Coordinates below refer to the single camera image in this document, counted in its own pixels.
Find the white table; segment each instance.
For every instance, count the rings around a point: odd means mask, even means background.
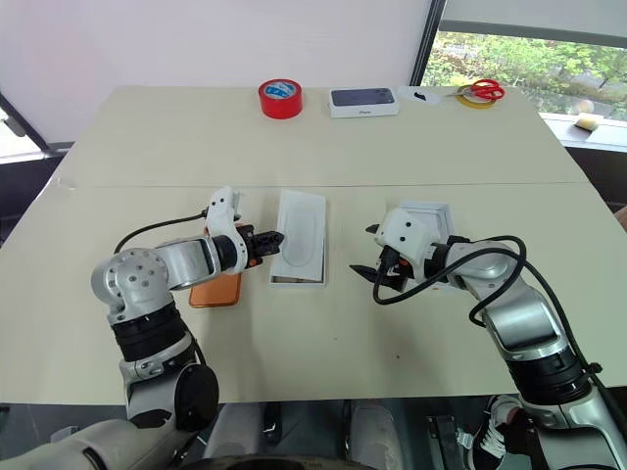
[[[254,88],[121,88],[57,175],[75,187],[587,181],[515,89],[490,110],[444,97],[363,119],[331,119],[327,96],[305,90],[302,113],[281,121]]]
[[[0,401],[123,403],[121,354],[107,307],[91,293],[91,271],[128,231],[194,213],[214,189],[49,185],[0,250]],[[584,352],[604,366],[605,382],[627,384],[627,236],[589,183],[309,190],[328,201],[325,288],[270,288],[267,262],[244,274],[237,306],[193,309],[188,293],[175,295],[217,373],[222,401],[514,391],[487,333],[466,318],[469,294],[433,291],[382,307],[349,269],[374,263],[378,250],[363,229],[402,199],[449,202],[458,232],[473,239],[523,238]],[[258,230],[273,228],[279,188],[244,194],[245,218]],[[525,211],[515,211],[521,204]],[[201,229],[200,221],[168,227],[132,245]]]

